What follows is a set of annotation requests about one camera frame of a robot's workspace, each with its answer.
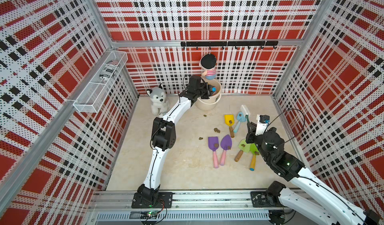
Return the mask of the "purple square trowel row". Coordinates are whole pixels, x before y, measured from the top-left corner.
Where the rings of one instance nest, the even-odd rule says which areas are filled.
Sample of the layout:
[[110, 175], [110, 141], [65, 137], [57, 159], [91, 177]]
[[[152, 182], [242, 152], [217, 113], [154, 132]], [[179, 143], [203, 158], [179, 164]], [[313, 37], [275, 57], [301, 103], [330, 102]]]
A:
[[209, 149], [213, 152], [213, 164], [214, 168], [217, 169], [219, 167], [218, 157], [217, 157], [217, 149], [219, 148], [219, 138], [218, 137], [208, 137]]

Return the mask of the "white brush green handle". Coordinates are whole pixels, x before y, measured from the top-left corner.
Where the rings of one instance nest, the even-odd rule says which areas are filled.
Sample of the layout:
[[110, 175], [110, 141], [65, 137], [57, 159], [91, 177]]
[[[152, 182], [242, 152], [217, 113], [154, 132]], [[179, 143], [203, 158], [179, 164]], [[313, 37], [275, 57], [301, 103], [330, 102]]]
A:
[[243, 113], [247, 122], [249, 122], [250, 110], [246, 105], [241, 105], [241, 112]]

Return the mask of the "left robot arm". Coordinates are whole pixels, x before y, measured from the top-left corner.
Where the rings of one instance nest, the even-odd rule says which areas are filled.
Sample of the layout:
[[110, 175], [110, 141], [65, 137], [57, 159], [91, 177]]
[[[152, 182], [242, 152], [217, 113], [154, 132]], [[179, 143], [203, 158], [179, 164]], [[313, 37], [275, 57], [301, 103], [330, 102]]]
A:
[[156, 117], [153, 122], [150, 147], [153, 150], [150, 167], [143, 184], [136, 193], [136, 201], [141, 201], [147, 207], [154, 207], [159, 201], [161, 173], [168, 152], [174, 146], [176, 124], [183, 114], [200, 98], [207, 100], [218, 89], [205, 82], [201, 77], [193, 75], [187, 87], [179, 94], [179, 100], [169, 112]]

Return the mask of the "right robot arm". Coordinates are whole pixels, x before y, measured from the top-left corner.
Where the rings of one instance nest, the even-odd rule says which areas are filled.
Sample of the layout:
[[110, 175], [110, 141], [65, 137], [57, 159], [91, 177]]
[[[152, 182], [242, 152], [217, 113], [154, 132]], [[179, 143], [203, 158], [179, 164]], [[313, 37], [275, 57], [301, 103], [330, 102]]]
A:
[[284, 184], [274, 181], [266, 190], [271, 199], [302, 214], [318, 225], [377, 225], [380, 216], [373, 210], [349, 202], [318, 179], [295, 156], [285, 152], [284, 140], [277, 129], [267, 124], [247, 123], [246, 142], [255, 144], [267, 166], [279, 177], [313, 198], [303, 198]]

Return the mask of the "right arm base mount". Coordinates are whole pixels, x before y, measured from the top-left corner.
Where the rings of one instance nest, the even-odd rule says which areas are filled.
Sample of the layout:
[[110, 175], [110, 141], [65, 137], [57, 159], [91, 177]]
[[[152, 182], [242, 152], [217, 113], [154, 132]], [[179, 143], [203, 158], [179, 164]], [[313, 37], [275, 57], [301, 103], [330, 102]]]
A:
[[284, 184], [273, 181], [265, 191], [251, 192], [251, 202], [254, 208], [281, 208], [285, 206], [280, 202], [279, 198], [283, 196], [283, 192], [288, 192]]

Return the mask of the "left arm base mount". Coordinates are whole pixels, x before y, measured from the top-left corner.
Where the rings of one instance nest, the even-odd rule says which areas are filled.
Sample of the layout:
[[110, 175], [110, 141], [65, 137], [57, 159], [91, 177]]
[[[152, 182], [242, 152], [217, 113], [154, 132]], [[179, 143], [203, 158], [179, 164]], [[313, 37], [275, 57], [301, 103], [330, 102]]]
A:
[[132, 209], [171, 208], [173, 202], [172, 192], [159, 192], [157, 189], [149, 189], [144, 184], [139, 186], [134, 194]]

